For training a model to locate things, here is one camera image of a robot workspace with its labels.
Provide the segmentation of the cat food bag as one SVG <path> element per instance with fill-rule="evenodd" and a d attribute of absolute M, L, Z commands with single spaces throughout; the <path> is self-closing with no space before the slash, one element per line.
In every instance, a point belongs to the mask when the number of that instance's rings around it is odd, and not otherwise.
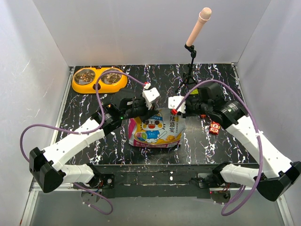
<path fill-rule="evenodd" d="M 147 120 L 132 118 L 128 124 L 128 141 L 131 146 L 170 148 L 182 143 L 186 129 L 185 119 L 161 108 Z"/>

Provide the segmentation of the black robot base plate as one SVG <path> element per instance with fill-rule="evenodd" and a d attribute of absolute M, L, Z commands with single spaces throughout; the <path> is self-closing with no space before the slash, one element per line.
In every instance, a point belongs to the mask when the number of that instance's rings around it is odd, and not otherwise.
<path fill-rule="evenodd" d="M 196 197 L 209 199 L 215 184 L 197 185 L 218 164 L 127 164 L 92 165 L 101 176 L 102 195 L 127 197 Z"/>

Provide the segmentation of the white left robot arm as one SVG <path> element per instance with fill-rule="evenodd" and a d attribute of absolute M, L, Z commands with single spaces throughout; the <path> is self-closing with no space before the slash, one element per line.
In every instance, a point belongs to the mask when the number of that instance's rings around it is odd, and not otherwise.
<path fill-rule="evenodd" d="M 42 191 L 50 193 L 67 183 L 83 183 L 89 188 L 96 188 L 107 177 L 93 164 L 68 165 L 67 162 L 95 141 L 119 128 L 123 120 L 136 117 L 147 120 L 158 113 L 154 104 L 159 98 L 156 88 L 145 89 L 138 97 L 134 97 L 131 90 L 122 89 L 109 104 L 101 105 L 74 132 L 42 150 L 37 147 L 32 149 L 29 157 L 30 172 Z"/>

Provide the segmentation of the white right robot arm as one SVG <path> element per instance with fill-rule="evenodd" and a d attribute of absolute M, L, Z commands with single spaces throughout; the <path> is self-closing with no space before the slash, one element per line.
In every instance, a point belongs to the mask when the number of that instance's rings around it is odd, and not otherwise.
<path fill-rule="evenodd" d="M 218 187 L 228 183 L 248 186 L 267 200 L 275 201 L 301 176 L 300 161 L 284 156 L 259 131 L 244 101 L 235 93 L 236 99 L 226 101 L 220 87 L 232 89 L 218 80 L 203 81 L 193 87 L 198 94 L 188 92 L 175 104 L 173 111 L 184 117 L 204 114 L 238 140 L 259 164 L 257 169 L 221 163 L 213 169 L 211 179 Z"/>

